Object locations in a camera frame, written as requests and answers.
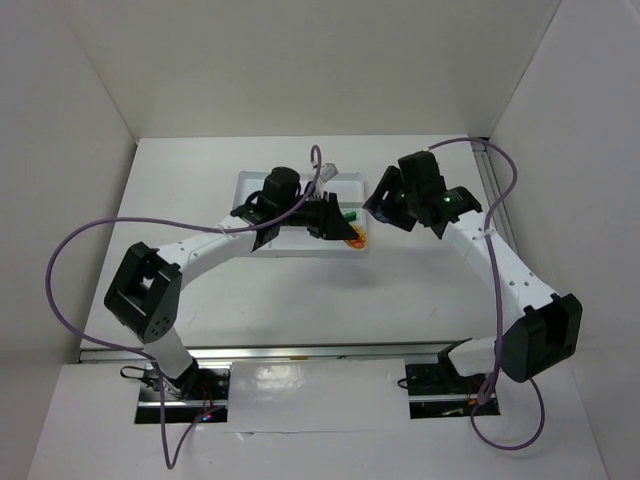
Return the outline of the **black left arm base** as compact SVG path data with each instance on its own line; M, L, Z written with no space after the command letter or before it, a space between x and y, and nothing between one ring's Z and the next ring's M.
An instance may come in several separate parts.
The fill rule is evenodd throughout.
M198 380L189 393L183 393L168 380L165 390L165 422L167 424L189 424L198 415L204 424L226 423L228 420L228 398L231 380L229 363L204 364L204 380ZM139 386L134 423L138 425L160 424L160 382L150 365L124 366L120 369L123 379L134 381Z

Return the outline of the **yellow butterfly lego piece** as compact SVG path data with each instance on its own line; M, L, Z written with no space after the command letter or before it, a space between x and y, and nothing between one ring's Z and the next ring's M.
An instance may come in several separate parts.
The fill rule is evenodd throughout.
M352 229L357 234L357 237L354 239L345 240L345 243L352 249L364 250L367 247L366 231L359 225L353 225Z

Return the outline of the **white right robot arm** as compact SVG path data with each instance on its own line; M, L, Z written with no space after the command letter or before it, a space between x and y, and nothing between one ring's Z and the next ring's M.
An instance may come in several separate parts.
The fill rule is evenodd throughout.
M407 232L416 225L431 229L497 295L496 336L444 351L455 375L499 368L512 381L524 383L575 353L581 302L538 278L492 228L472 193L462 186L447 187L431 152L416 152L389 166L364 208L375 220Z

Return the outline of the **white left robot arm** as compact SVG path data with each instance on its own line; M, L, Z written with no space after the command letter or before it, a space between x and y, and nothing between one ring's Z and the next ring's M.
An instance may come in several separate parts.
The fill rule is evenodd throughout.
M174 327L181 291L190 282L264 247L284 226L303 228L323 241L358 240L336 194L315 196L315 185L301 184L299 174L288 167L276 167L261 189L213 232L157 248L138 242L126 251L107 289L105 307L137 337L175 388L187 391L205 379Z

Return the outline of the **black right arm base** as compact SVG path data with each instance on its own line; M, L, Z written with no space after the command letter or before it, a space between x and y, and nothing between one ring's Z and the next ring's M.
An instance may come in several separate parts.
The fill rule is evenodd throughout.
M485 380L483 374L449 378L438 364L406 364L405 376L397 386L408 393L413 420L469 417L475 407L479 407L480 416L497 416L500 407L495 394L486 404L478 404Z

